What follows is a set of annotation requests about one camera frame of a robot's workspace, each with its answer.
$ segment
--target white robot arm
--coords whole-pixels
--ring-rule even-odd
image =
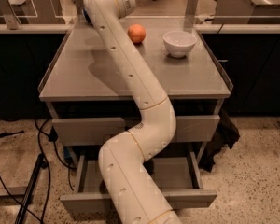
[[[175,112],[159,81],[122,28],[134,0],[84,0],[91,22],[131,91],[141,122],[103,144],[99,165],[122,223],[181,223],[143,166],[175,134]]]

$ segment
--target white bowl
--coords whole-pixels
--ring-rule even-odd
[[[171,56],[181,58],[187,55],[196,44],[196,37],[185,31],[172,31],[163,36],[164,44]]]

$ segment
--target terrazzo floor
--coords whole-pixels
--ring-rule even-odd
[[[280,118],[231,118],[240,131],[233,149],[223,148],[215,156],[211,173],[201,170],[205,189],[217,191],[208,208],[177,210],[182,223],[280,223]],[[50,122],[44,131],[49,132]],[[33,120],[0,120],[0,133],[24,133],[0,138],[0,174],[7,187],[28,185],[40,149],[38,129]],[[44,223],[118,223],[115,212],[109,214],[70,214],[59,201],[73,191],[68,184],[68,169],[57,159],[54,145],[41,134],[41,146],[51,171],[50,196]],[[61,144],[57,142],[60,156]],[[76,172],[70,173],[74,185]],[[41,170],[29,209],[41,217],[47,194],[48,169]],[[0,224],[14,223],[19,206],[9,199],[0,200]],[[39,223],[27,214],[25,223]]]

